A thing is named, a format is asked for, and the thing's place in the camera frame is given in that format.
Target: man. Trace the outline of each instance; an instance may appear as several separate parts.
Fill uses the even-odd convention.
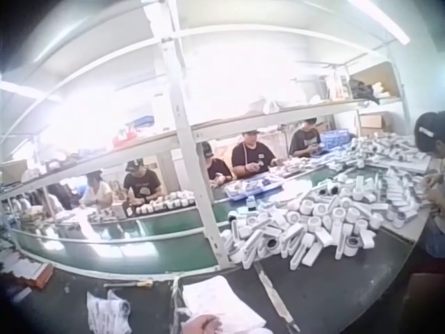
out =
[[[232,173],[226,163],[213,157],[213,151],[208,142],[202,143],[204,158],[206,159],[207,173],[212,186],[220,186],[232,180]]]
[[[289,155],[292,157],[309,158],[319,150],[320,134],[315,128],[317,118],[304,120],[300,128],[293,134]]]
[[[156,200],[159,196],[162,196],[162,186],[158,175],[153,170],[145,167],[142,159],[129,161],[125,171],[129,174],[125,176],[124,189],[128,194],[131,188],[135,197],[131,199],[131,204],[149,203],[151,200]]]
[[[268,172],[269,167],[282,163],[257,137],[257,130],[243,132],[243,142],[232,151],[233,172],[239,179]]]

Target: black cap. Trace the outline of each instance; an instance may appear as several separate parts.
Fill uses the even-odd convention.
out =
[[[212,158],[213,151],[211,150],[211,146],[210,146],[209,142],[207,142],[207,141],[202,142],[202,151],[204,153],[205,158]]]
[[[126,172],[136,172],[139,167],[144,166],[144,160],[142,158],[131,160],[127,162]]]

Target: ceiling light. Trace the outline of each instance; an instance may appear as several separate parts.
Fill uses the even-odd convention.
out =
[[[359,8],[363,13],[369,15],[372,19],[384,26],[400,43],[406,45],[410,42],[408,35],[389,18],[380,8],[378,8],[371,0],[349,0],[352,5]]]

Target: white paper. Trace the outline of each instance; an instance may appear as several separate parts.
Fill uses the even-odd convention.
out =
[[[232,291],[222,276],[185,285],[184,303],[194,317],[215,315],[222,324],[222,334],[237,334],[261,328],[266,321]]]

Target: black t-shirt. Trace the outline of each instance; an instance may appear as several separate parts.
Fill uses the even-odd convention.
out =
[[[209,174],[209,179],[214,180],[216,178],[216,173],[223,174],[224,176],[232,176],[229,167],[221,159],[213,159],[210,167],[207,168],[207,173]]]
[[[296,151],[301,151],[307,149],[312,144],[319,144],[320,134],[316,129],[310,131],[303,131],[301,129],[297,130],[291,140],[291,147],[289,148],[289,155],[293,155]],[[309,154],[300,155],[300,157],[309,158]]]
[[[124,188],[132,188],[136,198],[145,198],[153,195],[160,185],[158,175],[150,169],[147,169],[142,177],[134,177],[132,174],[127,174],[124,179]]]
[[[248,176],[268,172],[270,163],[273,159],[275,159],[275,155],[272,151],[259,141],[257,141],[255,149],[248,148],[244,143],[239,143],[232,151],[233,167],[244,166],[251,162],[259,163],[259,171]]]

